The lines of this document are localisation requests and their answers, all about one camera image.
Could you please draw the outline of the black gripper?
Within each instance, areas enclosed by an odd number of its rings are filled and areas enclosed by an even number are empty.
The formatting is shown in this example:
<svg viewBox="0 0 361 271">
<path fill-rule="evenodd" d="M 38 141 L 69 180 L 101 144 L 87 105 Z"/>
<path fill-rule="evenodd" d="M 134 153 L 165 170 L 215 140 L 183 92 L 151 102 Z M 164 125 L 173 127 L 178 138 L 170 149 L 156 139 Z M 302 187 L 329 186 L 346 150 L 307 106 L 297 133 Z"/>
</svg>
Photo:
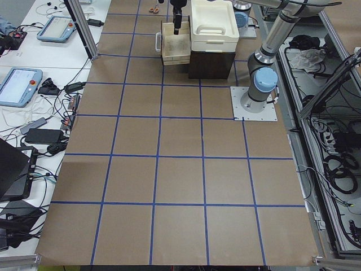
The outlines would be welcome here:
<svg viewBox="0 0 361 271">
<path fill-rule="evenodd" d="M 164 0 L 158 0 L 158 3 L 164 3 Z M 187 0 L 170 0 L 173 6 L 173 24 L 174 35 L 178 35 L 182 24 L 182 8 L 187 5 Z"/>
</svg>

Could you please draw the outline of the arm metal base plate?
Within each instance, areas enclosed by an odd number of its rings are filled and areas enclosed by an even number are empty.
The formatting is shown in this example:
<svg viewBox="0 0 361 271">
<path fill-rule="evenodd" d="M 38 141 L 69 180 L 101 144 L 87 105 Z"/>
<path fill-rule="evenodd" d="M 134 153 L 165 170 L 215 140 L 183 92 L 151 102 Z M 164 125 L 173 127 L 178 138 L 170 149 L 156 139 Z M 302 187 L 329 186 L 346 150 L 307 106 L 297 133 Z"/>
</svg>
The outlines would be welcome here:
<svg viewBox="0 0 361 271">
<path fill-rule="evenodd" d="M 278 120 L 275 105 L 270 102 L 271 95 L 267 101 L 256 102 L 248 95 L 248 87 L 230 87 L 232 110 L 236 121 L 270 121 Z"/>
</svg>

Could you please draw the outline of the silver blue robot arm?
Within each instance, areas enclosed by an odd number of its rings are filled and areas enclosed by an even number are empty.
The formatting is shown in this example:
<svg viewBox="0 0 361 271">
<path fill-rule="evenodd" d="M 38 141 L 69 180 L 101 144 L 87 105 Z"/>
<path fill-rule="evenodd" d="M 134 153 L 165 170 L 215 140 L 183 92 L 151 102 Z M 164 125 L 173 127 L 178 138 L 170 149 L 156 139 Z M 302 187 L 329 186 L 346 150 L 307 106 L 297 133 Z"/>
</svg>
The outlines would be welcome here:
<svg viewBox="0 0 361 271">
<path fill-rule="evenodd" d="M 261 112 L 276 88 L 278 76 L 271 66 L 294 25 L 301 18 L 338 5 L 331 1 L 255 1 L 255 4 L 280 11 L 267 38 L 248 59 L 250 87 L 242 96 L 241 104 L 249 112 Z M 194 51 L 205 49 L 211 53 L 230 53 L 236 49 L 239 31 L 229 1 L 192 1 L 191 27 L 191 48 Z"/>
<path fill-rule="evenodd" d="M 232 5 L 237 27 L 242 28 L 247 26 L 252 4 L 244 1 L 232 1 Z"/>
</svg>

